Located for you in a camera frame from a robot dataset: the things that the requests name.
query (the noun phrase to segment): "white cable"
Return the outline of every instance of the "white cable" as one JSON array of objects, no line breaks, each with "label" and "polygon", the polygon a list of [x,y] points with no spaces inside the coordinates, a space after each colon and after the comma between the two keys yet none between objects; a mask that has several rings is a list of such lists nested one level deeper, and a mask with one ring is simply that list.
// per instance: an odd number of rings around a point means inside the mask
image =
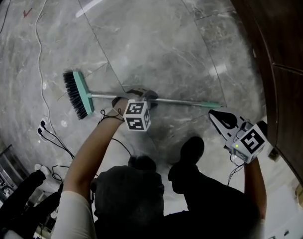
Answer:
[{"label": "white cable", "polygon": [[45,100],[45,98],[44,98],[44,94],[43,94],[43,75],[42,75],[42,72],[41,72],[41,69],[40,69],[40,58],[41,58],[41,54],[42,54],[42,44],[41,44],[40,37],[38,36],[38,32],[37,32],[37,29],[36,29],[37,22],[39,21],[39,19],[40,19],[40,17],[41,17],[41,14],[42,14],[42,12],[43,12],[43,10],[44,10],[44,7],[45,7],[45,4],[46,4],[47,1],[48,1],[48,0],[45,0],[44,4],[43,4],[43,6],[42,6],[42,9],[41,9],[41,11],[40,11],[40,13],[39,13],[39,15],[38,15],[38,17],[37,17],[37,20],[36,20],[35,25],[34,25],[34,31],[35,31],[35,37],[36,37],[36,39],[37,39],[37,41],[38,41],[38,44],[39,44],[39,46],[40,46],[40,52],[39,52],[38,58],[37,58],[37,69],[38,69],[38,73],[39,73],[40,79],[41,79],[41,96],[42,96],[42,99],[43,99],[43,101],[44,101],[44,104],[46,105],[46,108],[47,108],[49,124],[50,124],[50,126],[51,126],[51,128],[52,128],[52,130],[53,130],[53,133],[56,135],[56,132],[55,132],[55,130],[54,130],[54,128],[53,128],[53,125],[52,125],[52,122],[51,122],[50,109],[49,109],[49,107],[48,107],[48,104],[47,104],[47,102],[46,102],[46,100]]}]

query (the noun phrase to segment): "broom handle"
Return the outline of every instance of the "broom handle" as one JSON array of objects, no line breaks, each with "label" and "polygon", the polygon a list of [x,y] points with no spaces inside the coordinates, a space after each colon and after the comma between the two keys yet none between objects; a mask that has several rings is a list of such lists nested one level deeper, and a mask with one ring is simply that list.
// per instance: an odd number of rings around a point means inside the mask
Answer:
[{"label": "broom handle", "polygon": [[[88,93],[89,98],[107,98],[107,99],[114,99],[117,95],[107,95],[107,94],[100,94],[100,93]],[[219,108],[222,105],[217,103],[211,102],[194,102],[194,101],[183,101],[183,100],[175,100],[175,99],[167,99],[167,98],[157,98],[157,99],[148,99],[153,103],[167,103],[172,105],[185,105],[185,106],[199,106],[199,107],[207,107],[207,108]]]}]

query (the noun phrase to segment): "black bristles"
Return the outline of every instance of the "black bristles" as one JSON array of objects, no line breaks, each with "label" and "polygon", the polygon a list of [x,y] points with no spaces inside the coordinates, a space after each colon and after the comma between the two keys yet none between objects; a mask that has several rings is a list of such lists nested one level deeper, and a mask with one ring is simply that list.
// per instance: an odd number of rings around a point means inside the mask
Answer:
[{"label": "black bristles", "polygon": [[81,95],[77,89],[73,71],[66,71],[63,74],[63,78],[68,97],[77,113],[78,119],[82,120],[87,116],[87,112],[82,102]]}]

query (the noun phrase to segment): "forearm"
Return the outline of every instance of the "forearm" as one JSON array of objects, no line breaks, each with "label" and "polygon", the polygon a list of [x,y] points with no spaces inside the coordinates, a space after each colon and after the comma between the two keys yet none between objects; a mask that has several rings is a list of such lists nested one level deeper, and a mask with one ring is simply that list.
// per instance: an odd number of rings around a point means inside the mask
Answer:
[{"label": "forearm", "polygon": [[122,124],[115,118],[105,118],[84,142],[73,160],[64,182],[63,191],[73,191],[84,196],[90,195],[90,183],[104,158],[108,145]]},{"label": "forearm", "polygon": [[251,163],[244,165],[245,189],[244,193],[258,206],[261,219],[265,219],[266,215],[266,189],[257,158]]}]

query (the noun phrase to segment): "broom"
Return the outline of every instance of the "broom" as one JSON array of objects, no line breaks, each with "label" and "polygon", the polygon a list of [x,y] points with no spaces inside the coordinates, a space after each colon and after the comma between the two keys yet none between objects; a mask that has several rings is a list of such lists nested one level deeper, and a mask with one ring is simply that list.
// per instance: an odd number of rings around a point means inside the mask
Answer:
[{"label": "broom", "polygon": [[[107,98],[114,99],[118,95],[108,95],[104,93],[91,93],[88,90],[86,82],[84,80],[81,71],[67,71],[63,74],[65,86],[69,99],[77,113],[78,119],[82,120],[87,115],[94,112],[94,105],[92,98]],[[211,102],[194,102],[194,101],[183,101],[174,99],[157,98],[149,100],[153,103],[168,103],[174,105],[187,105],[187,106],[199,106],[205,108],[219,108],[222,105]]]}]

